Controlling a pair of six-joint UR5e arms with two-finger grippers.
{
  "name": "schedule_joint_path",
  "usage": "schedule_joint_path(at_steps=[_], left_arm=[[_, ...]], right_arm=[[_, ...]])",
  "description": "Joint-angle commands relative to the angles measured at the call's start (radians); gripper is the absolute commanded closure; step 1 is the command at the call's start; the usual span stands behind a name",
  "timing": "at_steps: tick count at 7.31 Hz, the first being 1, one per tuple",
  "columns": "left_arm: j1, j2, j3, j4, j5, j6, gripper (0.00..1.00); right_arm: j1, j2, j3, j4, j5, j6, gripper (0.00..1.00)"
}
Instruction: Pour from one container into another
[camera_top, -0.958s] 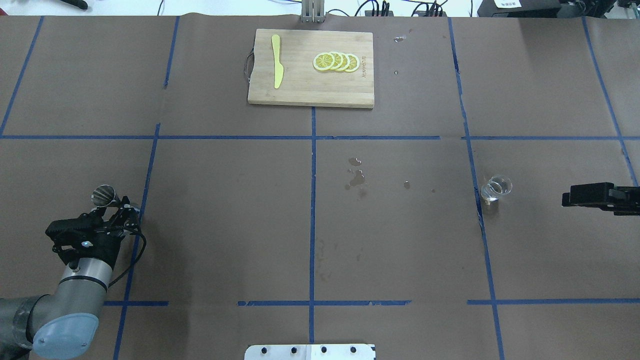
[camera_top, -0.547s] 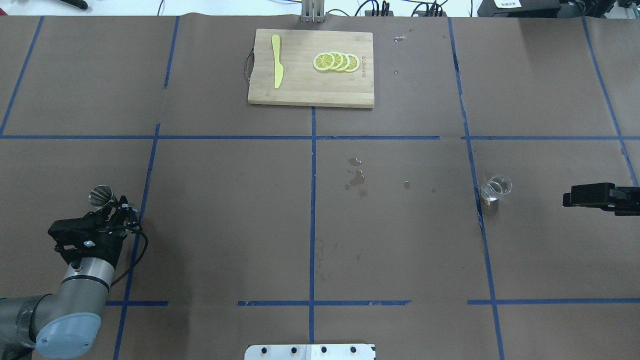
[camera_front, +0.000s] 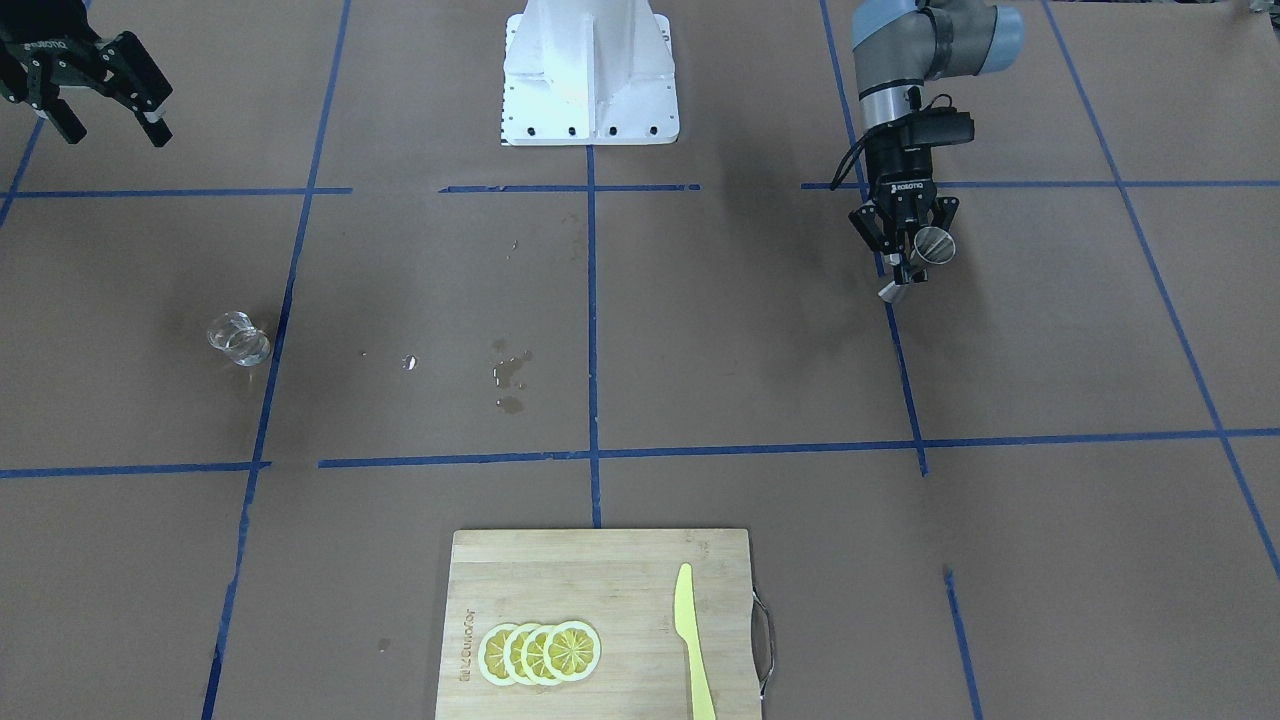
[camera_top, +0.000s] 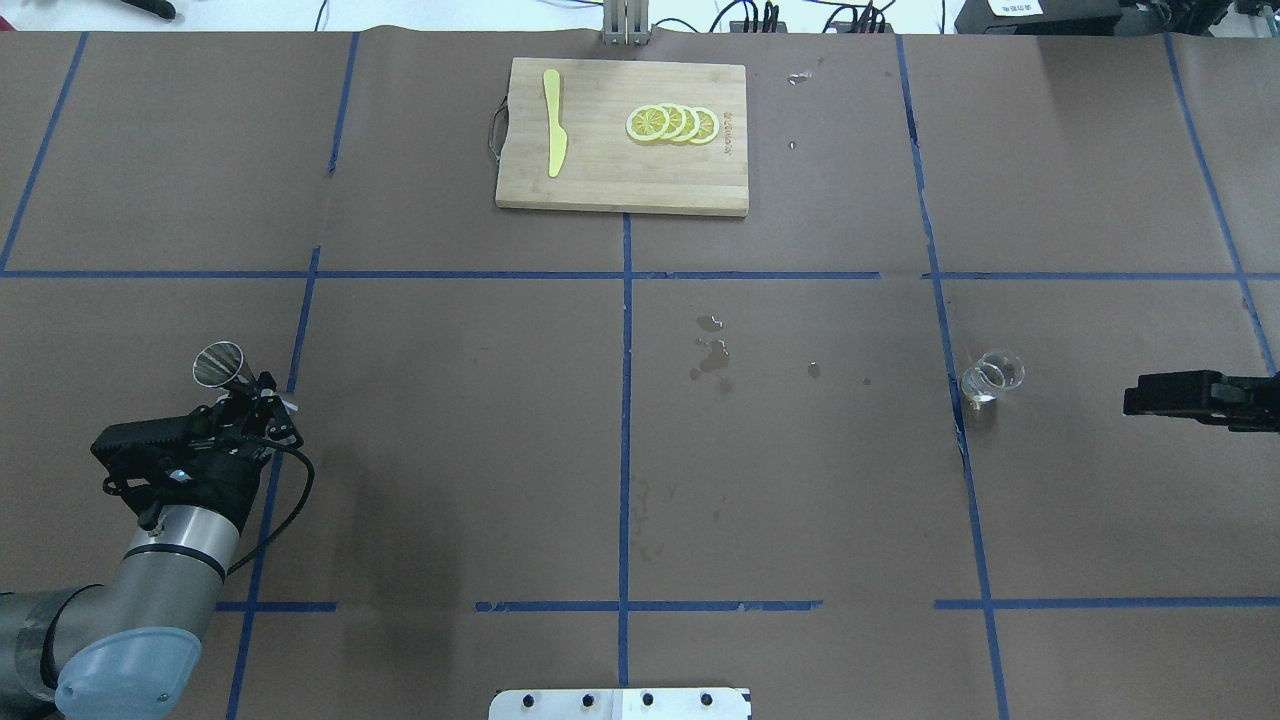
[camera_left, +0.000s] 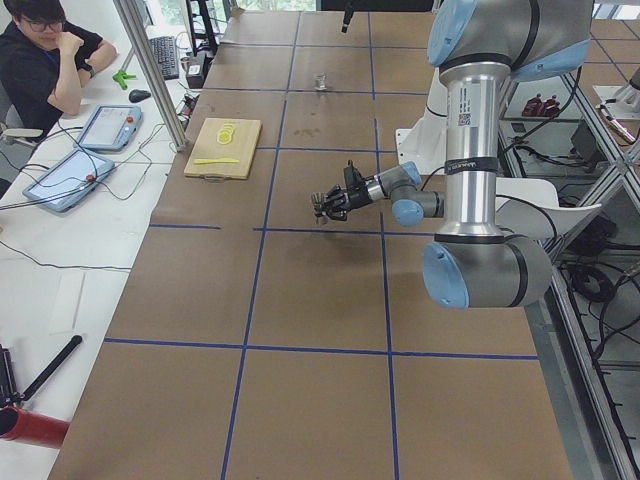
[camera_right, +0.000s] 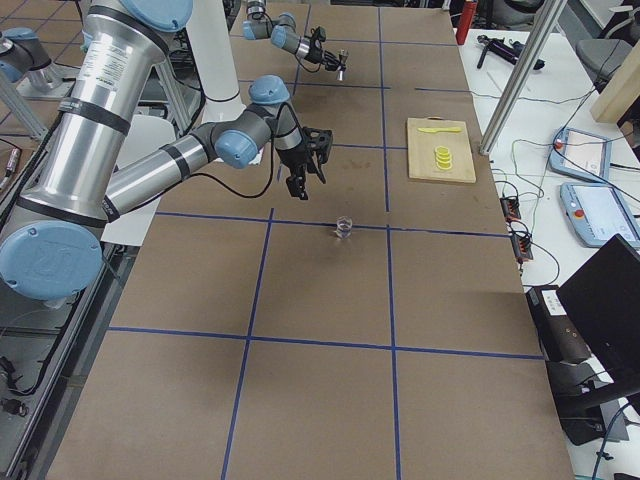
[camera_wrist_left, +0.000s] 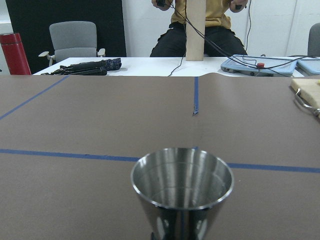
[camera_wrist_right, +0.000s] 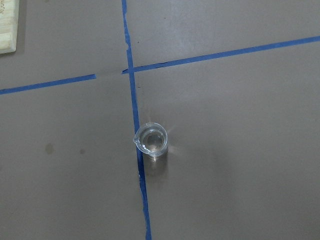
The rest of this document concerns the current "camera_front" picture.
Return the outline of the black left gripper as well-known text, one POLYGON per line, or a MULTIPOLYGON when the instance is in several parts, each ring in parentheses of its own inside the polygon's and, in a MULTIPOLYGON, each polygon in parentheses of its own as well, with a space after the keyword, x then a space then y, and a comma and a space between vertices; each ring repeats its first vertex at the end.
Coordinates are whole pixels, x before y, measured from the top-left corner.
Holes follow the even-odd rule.
POLYGON ((960 200, 937 197, 933 150, 897 140, 868 140, 864 150, 870 195, 849 220, 867 247, 878 255, 896 254, 892 233, 906 227, 925 227, 928 240, 951 238, 960 200))

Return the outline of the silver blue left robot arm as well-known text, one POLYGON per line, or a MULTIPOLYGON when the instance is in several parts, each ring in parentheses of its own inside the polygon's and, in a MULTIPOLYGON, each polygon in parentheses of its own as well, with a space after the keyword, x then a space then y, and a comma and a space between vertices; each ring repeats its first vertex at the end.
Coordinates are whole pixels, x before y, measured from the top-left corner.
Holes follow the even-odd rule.
POLYGON ((975 122, 928 100, 937 79, 1006 70, 1025 42, 1010 5, 986 1, 865 1, 852 15, 861 136, 835 179, 861 159, 870 192, 850 220, 868 247, 902 263, 927 228, 947 231, 957 209, 937 195, 933 151, 974 141, 975 122))

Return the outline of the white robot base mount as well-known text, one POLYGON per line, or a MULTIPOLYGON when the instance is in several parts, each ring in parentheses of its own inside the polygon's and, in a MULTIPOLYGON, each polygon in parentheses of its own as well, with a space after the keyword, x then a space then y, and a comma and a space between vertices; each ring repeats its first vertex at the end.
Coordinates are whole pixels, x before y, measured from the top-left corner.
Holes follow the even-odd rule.
POLYGON ((676 143, 669 19, 648 1, 529 1, 504 31, 500 142, 676 143))

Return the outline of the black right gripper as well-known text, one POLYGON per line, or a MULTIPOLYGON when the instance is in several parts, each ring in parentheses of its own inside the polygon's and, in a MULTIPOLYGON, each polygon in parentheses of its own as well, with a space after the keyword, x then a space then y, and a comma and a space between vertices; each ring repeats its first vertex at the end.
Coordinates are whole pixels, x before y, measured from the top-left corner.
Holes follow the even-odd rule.
POLYGON ((3 99, 42 113, 68 143, 87 129, 60 97, 67 87, 91 88, 129 109, 154 147, 172 141, 168 78, 134 33, 102 44, 84 1, 3 1, 1 42, 3 99))

